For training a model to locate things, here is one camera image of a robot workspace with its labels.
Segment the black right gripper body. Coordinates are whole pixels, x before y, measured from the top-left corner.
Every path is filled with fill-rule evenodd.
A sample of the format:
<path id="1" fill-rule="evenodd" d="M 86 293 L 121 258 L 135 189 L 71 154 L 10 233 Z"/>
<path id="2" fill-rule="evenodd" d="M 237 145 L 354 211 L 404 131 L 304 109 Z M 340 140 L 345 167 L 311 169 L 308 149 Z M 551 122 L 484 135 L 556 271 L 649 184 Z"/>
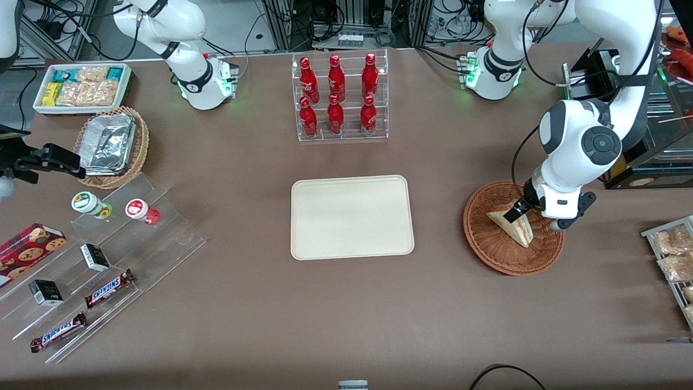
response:
<path id="1" fill-rule="evenodd" d="M 25 143 L 2 143 L 1 176 L 36 184 L 37 171 L 58 171 L 77 179 L 86 176 L 80 156 L 57 144 L 34 148 Z"/>

